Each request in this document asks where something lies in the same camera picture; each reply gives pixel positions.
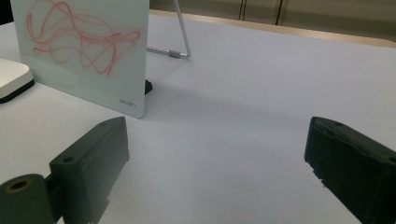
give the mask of black base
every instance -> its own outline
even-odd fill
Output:
[[[304,158],[361,223],[395,223],[396,152],[345,124],[312,118]]]
[[[24,91],[26,91],[27,89],[33,87],[33,85],[35,85],[35,81],[32,79],[30,82],[24,84],[23,86],[19,87],[18,89],[16,89],[14,92],[10,93],[9,95],[0,98],[0,104],[3,104],[5,102],[8,102],[12,99],[14,99],[16,96],[18,96],[19,94],[23,93]]]
[[[145,88],[145,95],[152,91],[152,84],[150,81],[146,80],[146,88]]]

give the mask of board stand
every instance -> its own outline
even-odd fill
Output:
[[[181,33],[183,34],[184,44],[186,46],[187,53],[182,53],[177,50],[172,49],[157,49],[152,47],[147,47],[148,52],[167,55],[171,58],[181,58],[181,59],[189,59],[191,57],[191,50],[189,45],[189,40],[187,39],[186,28],[184,26],[183,16],[181,15],[180,6],[178,4],[178,0],[173,0],[175,4],[175,9],[178,17],[178,22],[180,23]]]

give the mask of black bracket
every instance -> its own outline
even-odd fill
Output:
[[[145,95],[152,91],[152,83],[148,80],[145,82]]]
[[[99,123],[49,163],[51,174],[23,175],[0,186],[0,223],[98,223],[129,160],[125,118]]]
[[[304,158],[361,223],[396,222],[396,152],[343,123],[313,117]]]

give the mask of black cylinder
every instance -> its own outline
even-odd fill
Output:
[[[54,223],[43,176],[22,175],[0,186],[0,223]]]

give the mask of white device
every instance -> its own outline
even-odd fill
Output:
[[[12,100],[35,85],[29,67],[0,59],[0,104]]]

